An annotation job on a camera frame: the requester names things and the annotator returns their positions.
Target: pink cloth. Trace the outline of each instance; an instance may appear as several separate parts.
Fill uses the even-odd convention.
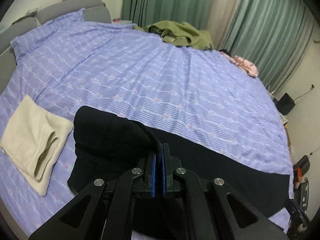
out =
[[[258,69],[255,64],[253,64],[251,61],[244,59],[239,56],[235,56],[234,58],[227,55],[224,52],[220,52],[223,56],[225,56],[230,63],[236,65],[238,68],[242,69],[245,73],[247,73],[251,77],[257,77],[258,76]]]

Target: crumpled green cloth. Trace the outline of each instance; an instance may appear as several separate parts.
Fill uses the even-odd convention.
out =
[[[207,31],[199,31],[187,22],[161,21],[144,28],[133,25],[140,31],[157,33],[162,41],[175,46],[189,46],[195,49],[213,49],[213,43]]]

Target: silver screw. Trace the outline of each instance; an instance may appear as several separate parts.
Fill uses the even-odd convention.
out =
[[[218,186],[222,186],[224,184],[224,180],[220,178],[214,179],[214,183]]]
[[[177,172],[178,174],[185,174],[187,171],[186,171],[185,168],[177,168],[177,169],[176,169],[176,172]]]
[[[96,179],[96,180],[94,181],[94,184],[95,184],[97,187],[102,186],[103,183],[104,183],[103,179]]]
[[[133,169],[132,169],[132,173],[133,173],[133,174],[137,174],[137,175],[138,175],[138,174],[140,174],[141,172],[142,172],[142,169],[140,169],[140,168],[133,168]]]

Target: bed sheet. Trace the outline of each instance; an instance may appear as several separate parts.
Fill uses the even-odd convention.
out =
[[[156,34],[58,17],[12,41],[17,68],[0,95],[0,138],[25,95],[73,122],[82,105],[178,134],[259,171],[292,176],[287,137],[258,78],[217,51],[177,48]],[[73,197],[73,133],[40,197],[0,151],[0,196],[30,235]],[[288,228],[289,214],[270,218]]]

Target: curtain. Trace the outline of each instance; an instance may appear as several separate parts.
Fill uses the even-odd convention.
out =
[[[145,27],[163,20],[188,22],[205,30],[212,0],[124,0],[121,18]]]
[[[311,17],[302,0],[241,0],[223,48],[255,63],[265,86],[277,90],[308,44]]]
[[[232,19],[241,0],[212,0],[212,7],[207,25],[214,48],[221,49]]]

